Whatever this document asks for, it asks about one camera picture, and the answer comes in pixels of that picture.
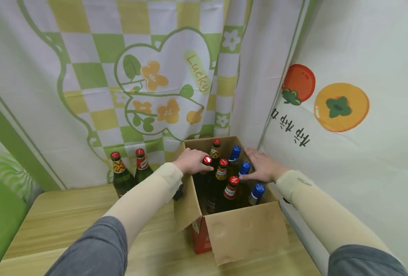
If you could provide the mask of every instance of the wooden table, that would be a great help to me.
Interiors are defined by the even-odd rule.
[[[42,276],[117,200],[112,185],[40,195],[0,264],[0,276]],[[315,275],[320,273],[293,229],[290,246],[216,267],[212,252],[196,255],[189,230],[174,230],[173,203],[164,206],[131,247],[126,275]]]

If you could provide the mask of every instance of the open cardboard box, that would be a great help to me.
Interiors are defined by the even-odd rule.
[[[221,158],[228,159],[233,146],[240,145],[239,161],[250,161],[237,137],[219,139]],[[209,152],[212,143],[213,138],[186,140],[175,155],[179,156],[186,148]],[[213,251],[216,265],[222,265],[288,246],[288,233],[279,200],[268,185],[259,205],[208,215],[204,205],[199,206],[192,176],[185,175],[182,182],[184,195],[174,202],[176,229],[180,232],[192,225],[197,254]]]

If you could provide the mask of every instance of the hand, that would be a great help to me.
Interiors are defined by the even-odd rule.
[[[274,182],[290,169],[274,161],[265,153],[252,148],[245,149],[245,153],[250,158],[255,171],[252,174],[241,175],[241,180],[258,180],[264,183]]]
[[[204,157],[207,155],[208,154],[203,151],[186,148],[178,159],[172,163],[174,163],[183,174],[197,174],[201,171],[213,171],[212,166],[206,166],[202,163]]]

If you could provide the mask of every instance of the green checkered pattern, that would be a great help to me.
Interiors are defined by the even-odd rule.
[[[157,168],[169,160],[181,140],[229,134],[242,38],[252,0],[24,0],[26,9],[64,68],[59,93],[78,120],[88,125],[88,143],[111,168],[119,151],[135,168],[134,151],[144,148]],[[210,53],[213,76],[204,102],[201,130],[174,137],[166,130],[144,135],[125,118],[128,96],[116,81],[114,66],[126,47],[158,47],[177,29],[201,33]]]

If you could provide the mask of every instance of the persimmon illustration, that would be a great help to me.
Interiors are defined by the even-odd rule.
[[[358,126],[368,114],[367,95],[352,84],[339,82],[325,86],[314,101],[314,116],[320,125],[333,132]]]
[[[282,96],[286,100],[284,103],[300,105],[311,97],[314,87],[315,77],[308,67],[291,65],[282,84]]]

